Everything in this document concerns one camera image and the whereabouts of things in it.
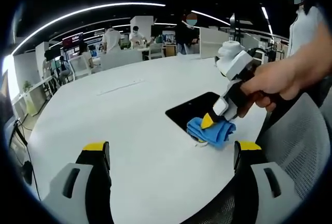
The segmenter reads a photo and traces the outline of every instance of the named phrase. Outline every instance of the desk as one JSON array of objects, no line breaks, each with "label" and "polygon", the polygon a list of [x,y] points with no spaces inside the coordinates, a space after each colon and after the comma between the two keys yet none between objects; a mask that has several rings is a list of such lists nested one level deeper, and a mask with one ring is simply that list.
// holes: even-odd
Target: desk
[{"label": "desk", "polygon": [[109,69],[61,87],[29,140],[40,197],[84,145],[106,140],[114,222],[186,220],[232,179],[233,142],[255,141],[266,111],[255,105],[236,119],[237,131],[223,150],[195,147],[165,111],[208,91],[222,94],[226,86],[214,58],[182,55]]},{"label": "desk", "polygon": [[166,57],[176,55],[176,44],[164,44],[162,48],[165,49]]},{"label": "desk", "polygon": [[25,93],[23,93],[23,97],[26,103],[27,112],[31,116],[35,116],[39,113],[40,109],[44,105],[46,101],[46,95],[44,92],[43,85],[47,83],[48,88],[50,89],[50,82],[53,79],[53,76],[49,76],[46,79],[38,82],[37,84],[33,85],[29,90]]},{"label": "desk", "polygon": [[149,51],[150,48],[139,48],[139,49],[136,49],[137,51],[139,52],[144,52],[144,51]]}]

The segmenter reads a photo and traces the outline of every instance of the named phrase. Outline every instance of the blue cloth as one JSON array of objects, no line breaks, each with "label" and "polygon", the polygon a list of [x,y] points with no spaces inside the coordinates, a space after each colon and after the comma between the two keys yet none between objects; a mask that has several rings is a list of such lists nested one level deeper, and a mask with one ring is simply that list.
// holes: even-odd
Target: blue cloth
[{"label": "blue cloth", "polygon": [[202,130],[201,118],[193,118],[187,123],[187,133],[209,144],[221,148],[225,141],[228,141],[229,134],[236,130],[236,126],[226,120],[215,123],[211,127]]}]

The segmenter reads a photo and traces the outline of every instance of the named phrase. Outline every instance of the cable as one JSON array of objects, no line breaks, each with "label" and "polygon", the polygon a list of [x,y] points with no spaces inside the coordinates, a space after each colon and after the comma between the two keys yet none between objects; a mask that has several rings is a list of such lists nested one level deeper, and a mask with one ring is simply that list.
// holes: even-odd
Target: cable
[{"label": "cable", "polygon": [[28,147],[26,147],[26,150],[27,150],[27,154],[29,155],[30,162],[31,162],[32,173],[33,173],[33,179],[34,179],[34,181],[35,181],[36,191],[37,191],[37,194],[38,194],[38,198],[39,198],[40,201],[42,201],[42,200],[40,199],[39,190],[38,190],[38,186],[37,186],[36,175],[35,175],[35,170],[33,169],[32,160],[31,160],[31,156],[30,156],[30,152],[29,152]]},{"label": "cable", "polygon": [[24,127],[25,129],[27,129],[28,131],[32,131],[32,129],[25,127],[25,126],[23,125],[23,123],[22,123],[20,120],[19,120],[19,123],[20,123],[21,126],[23,126],[23,127]]},{"label": "cable", "polygon": [[[24,137],[24,139],[25,139],[25,135],[24,135],[24,129],[23,129],[23,127],[22,127],[22,134],[23,134],[23,137]],[[35,174],[35,170],[33,169],[33,165],[32,165],[32,160],[31,160],[31,156],[30,156],[30,152],[29,152],[29,148],[27,147],[27,145],[26,145],[26,150],[27,150],[27,154],[29,155],[29,159],[30,159],[30,163],[31,163],[31,167],[32,167],[32,173],[33,173],[33,179],[34,179],[34,181],[35,181],[35,185],[36,185],[36,191],[37,191],[37,194],[38,194],[38,198],[39,198],[39,200],[41,201],[41,198],[40,198],[40,195],[39,195],[39,190],[38,190],[38,186],[37,186],[37,180],[36,180],[36,174]]]},{"label": "cable", "polygon": [[15,154],[15,156],[16,156],[16,158],[17,158],[17,161],[19,162],[19,164],[20,164],[21,166],[23,166],[23,163],[21,163],[21,161],[20,161],[19,157],[17,156],[15,150],[14,150],[12,147],[10,147],[10,149],[14,152],[14,154]]}]

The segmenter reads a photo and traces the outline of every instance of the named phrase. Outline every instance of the rectangular hole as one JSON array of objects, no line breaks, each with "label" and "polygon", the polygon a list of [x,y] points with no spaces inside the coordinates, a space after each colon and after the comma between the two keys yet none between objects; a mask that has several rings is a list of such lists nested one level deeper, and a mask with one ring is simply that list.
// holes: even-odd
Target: rectangular hole
[{"label": "rectangular hole", "polygon": [[274,172],[272,171],[271,168],[265,168],[264,172],[266,174],[266,177],[268,178],[270,188],[272,191],[272,196],[274,198],[280,196],[281,195],[280,186],[279,186],[278,180],[275,177]]},{"label": "rectangular hole", "polygon": [[72,198],[73,195],[73,189],[75,185],[76,178],[78,176],[79,169],[74,168],[71,173],[69,174],[69,177],[67,178],[66,184],[64,185],[63,189],[63,195],[67,198]]}]

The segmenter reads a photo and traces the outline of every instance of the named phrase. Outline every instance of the ceiling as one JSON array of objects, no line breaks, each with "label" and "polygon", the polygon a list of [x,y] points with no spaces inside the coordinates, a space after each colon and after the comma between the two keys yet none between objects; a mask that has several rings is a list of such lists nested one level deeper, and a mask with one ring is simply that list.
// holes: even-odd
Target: ceiling
[{"label": "ceiling", "polygon": [[[153,15],[158,19],[158,22],[176,23],[178,14],[183,12],[183,10],[200,11],[226,22],[228,22],[228,18],[233,13],[236,13],[237,19],[249,20],[253,23],[253,25],[241,25],[241,28],[269,32],[267,21],[261,10],[261,6],[264,6],[268,12],[273,33],[288,37],[289,26],[295,19],[296,11],[296,6],[291,5],[288,0],[24,0],[21,3],[22,14],[18,19],[17,36],[27,37],[51,20],[75,10],[118,2],[148,2],[166,4],[166,6],[117,6],[80,13],[42,30],[29,40],[19,52],[32,49],[42,41],[53,39],[74,28],[108,19],[131,19],[137,15]],[[130,19],[116,20],[112,24],[129,24]],[[225,24],[216,20],[198,16],[197,26],[209,25],[226,27]],[[79,30],[79,32],[95,30],[101,27],[105,27],[105,24],[93,24]],[[63,37],[77,32],[69,32],[55,40],[61,40]]]}]

